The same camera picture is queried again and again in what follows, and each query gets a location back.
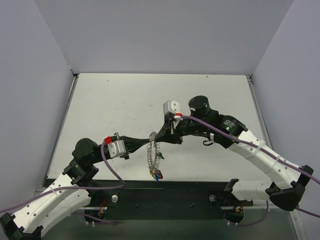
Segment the metal band with key rings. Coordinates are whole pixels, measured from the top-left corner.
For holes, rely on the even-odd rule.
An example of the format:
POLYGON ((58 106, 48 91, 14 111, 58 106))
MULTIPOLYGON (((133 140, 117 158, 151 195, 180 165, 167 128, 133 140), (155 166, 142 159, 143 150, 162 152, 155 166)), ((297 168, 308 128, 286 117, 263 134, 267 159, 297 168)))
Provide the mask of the metal band with key rings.
POLYGON ((157 171, 160 165, 160 144, 156 142, 157 133, 153 131, 149 135, 149 143, 147 144, 147 166, 150 171, 157 171))

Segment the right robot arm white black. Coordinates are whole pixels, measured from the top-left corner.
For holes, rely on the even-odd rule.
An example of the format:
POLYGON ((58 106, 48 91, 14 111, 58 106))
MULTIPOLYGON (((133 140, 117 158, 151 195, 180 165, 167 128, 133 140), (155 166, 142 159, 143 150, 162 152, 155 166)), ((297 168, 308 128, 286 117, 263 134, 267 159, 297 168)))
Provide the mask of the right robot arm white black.
POLYGON ((269 178, 260 181, 232 179, 226 191, 238 201, 270 201, 289 212, 299 206, 313 178, 311 167, 294 164, 273 151, 244 123, 211 109, 206 96, 193 97, 188 106, 190 115, 184 115, 178 102, 168 100, 163 104, 164 124, 155 137, 156 142, 180 145, 184 136, 206 138, 210 144, 218 144, 240 155, 269 178))

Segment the black key tag with key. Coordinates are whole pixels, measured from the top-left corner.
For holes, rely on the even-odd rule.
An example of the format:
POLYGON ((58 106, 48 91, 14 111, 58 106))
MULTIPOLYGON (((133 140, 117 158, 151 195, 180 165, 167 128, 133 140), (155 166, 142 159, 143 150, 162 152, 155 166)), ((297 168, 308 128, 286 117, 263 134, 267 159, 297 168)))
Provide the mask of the black key tag with key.
POLYGON ((163 179, 163 174, 160 170, 157 170, 155 173, 160 180, 163 179))

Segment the yellow key tag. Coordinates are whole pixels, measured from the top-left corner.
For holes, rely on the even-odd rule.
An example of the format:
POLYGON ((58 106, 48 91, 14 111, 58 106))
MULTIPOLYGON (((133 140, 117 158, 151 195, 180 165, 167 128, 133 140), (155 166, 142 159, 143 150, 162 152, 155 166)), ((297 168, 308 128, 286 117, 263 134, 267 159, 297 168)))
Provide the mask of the yellow key tag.
POLYGON ((154 171, 153 170, 149 170, 149 173, 150 173, 150 175, 154 178, 155 177, 155 174, 154 174, 154 171))

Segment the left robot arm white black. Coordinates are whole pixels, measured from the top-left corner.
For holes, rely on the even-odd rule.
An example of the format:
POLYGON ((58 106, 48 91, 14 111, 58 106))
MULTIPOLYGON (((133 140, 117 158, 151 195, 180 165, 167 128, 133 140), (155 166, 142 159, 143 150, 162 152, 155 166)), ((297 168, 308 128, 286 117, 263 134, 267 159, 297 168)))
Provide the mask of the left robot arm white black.
POLYGON ((9 240, 40 240, 48 230, 78 208, 96 206, 103 199, 102 191, 116 190, 125 185, 99 186, 93 177, 96 163, 113 158, 129 159, 129 155, 149 143, 149 139, 119 136, 106 137, 102 144, 89 138, 80 139, 72 152, 73 159, 63 172, 41 194, 17 206, 10 213, 2 210, 0 225, 9 240))

